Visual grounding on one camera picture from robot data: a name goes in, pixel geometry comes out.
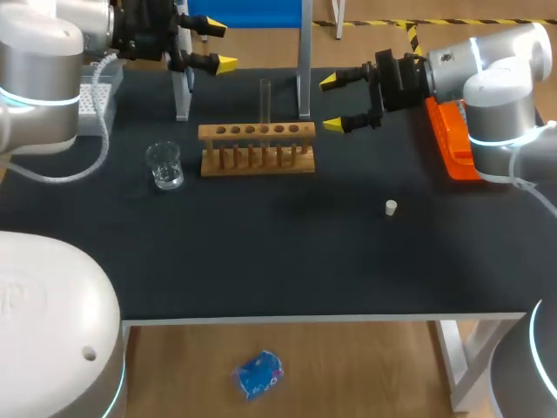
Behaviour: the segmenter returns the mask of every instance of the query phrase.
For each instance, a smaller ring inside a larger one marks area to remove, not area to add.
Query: blue plastic bag
[[[257,398],[278,381],[285,372],[280,359],[273,353],[262,351],[255,359],[234,369],[233,375],[248,401]]]

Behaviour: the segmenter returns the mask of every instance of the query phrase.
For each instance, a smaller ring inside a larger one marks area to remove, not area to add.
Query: black tabletop
[[[509,186],[451,182],[424,108],[389,114],[375,131],[324,131],[320,121],[369,105],[364,85],[322,94],[330,72],[312,73],[317,173],[215,179],[198,176],[198,125],[256,122],[263,77],[272,120],[295,120],[293,71],[198,74],[189,123],[174,121],[168,74],[127,72],[102,170],[64,186],[9,173],[0,228],[86,251],[128,320],[523,312],[557,293],[548,211]],[[160,140],[181,145],[187,184],[174,192],[157,192],[145,167]],[[99,142],[16,161],[67,175],[97,157]],[[388,199],[399,202],[390,219]]]

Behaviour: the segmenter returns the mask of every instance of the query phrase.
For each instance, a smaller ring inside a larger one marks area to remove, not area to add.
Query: white cable
[[[88,169],[86,169],[86,170],[84,170],[84,171],[82,171],[78,174],[74,174],[74,175],[68,176],[68,177],[47,177],[47,176],[43,176],[41,174],[37,174],[36,172],[32,172],[31,170],[23,168],[20,165],[13,164],[9,161],[0,160],[0,165],[3,165],[3,166],[7,167],[8,169],[10,169],[14,172],[17,172],[18,174],[21,174],[22,176],[24,176],[28,179],[38,181],[40,183],[51,184],[51,185],[61,185],[61,184],[65,184],[65,183],[70,183],[72,181],[77,181],[77,180],[80,180],[80,179],[84,179],[85,177],[89,176],[90,174],[92,174],[93,172],[98,170],[98,168],[101,165],[103,165],[104,161],[106,160],[106,157],[108,156],[109,147],[110,147],[108,128],[106,126],[106,123],[104,122],[104,115],[103,115],[103,112],[102,112],[102,109],[101,109],[100,102],[98,100],[98,85],[99,85],[99,80],[100,80],[100,77],[101,77],[101,74],[102,74],[103,70],[106,68],[107,65],[116,61],[117,59],[118,59],[117,54],[112,54],[112,55],[109,55],[108,57],[105,57],[98,64],[97,68],[95,69],[95,72],[93,73],[93,81],[92,81],[92,87],[91,87],[91,93],[92,93],[92,96],[93,96],[93,108],[95,109],[95,113],[97,114],[98,123],[100,124],[100,127],[101,127],[101,136],[102,136],[102,139],[103,139],[103,143],[102,143],[101,152],[100,152],[100,154],[97,158],[97,161],[95,161],[91,167],[89,167]]]
[[[541,128],[535,128],[538,130],[537,137],[539,137],[541,132],[544,131],[546,128],[554,127],[554,126],[555,126],[555,122],[550,121],[546,126],[543,126]],[[518,158],[520,148],[522,148],[523,145],[524,144],[516,145],[514,147],[513,153],[511,154],[511,159],[509,160],[508,163],[508,174],[509,177],[511,178],[511,182],[516,188],[525,190],[526,192],[529,192],[532,196],[537,198],[537,200],[539,200],[541,204],[545,206],[546,209],[548,209],[548,211],[552,213],[555,218],[557,218],[557,207],[555,207],[555,205],[551,203],[549,199],[546,198],[546,196],[542,192],[536,189],[536,184],[531,183],[529,181],[525,181],[523,179],[518,179],[514,176],[514,166],[516,165],[516,159]]]
[[[0,150],[3,150],[8,145],[11,136],[11,115],[10,109],[6,104],[5,100],[3,99],[2,95],[0,94],[0,107],[2,108],[2,116],[3,116],[3,133],[2,133],[2,141],[0,141]]]

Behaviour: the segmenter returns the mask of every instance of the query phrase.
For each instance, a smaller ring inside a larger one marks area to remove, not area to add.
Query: test tube
[[[259,80],[259,129],[262,132],[269,131],[271,123],[271,80],[261,78]],[[261,148],[269,145],[267,141],[261,141]]]

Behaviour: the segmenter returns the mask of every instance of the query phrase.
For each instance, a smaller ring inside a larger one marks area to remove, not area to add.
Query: white cap
[[[397,202],[394,200],[387,200],[387,202],[385,203],[385,215],[386,216],[393,216],[394,215],[394,211],[397,210]]]
[[[74,402],[105,369],[119,327],[116,294],[91,257],[0,233],[0,417],[44,418]]]

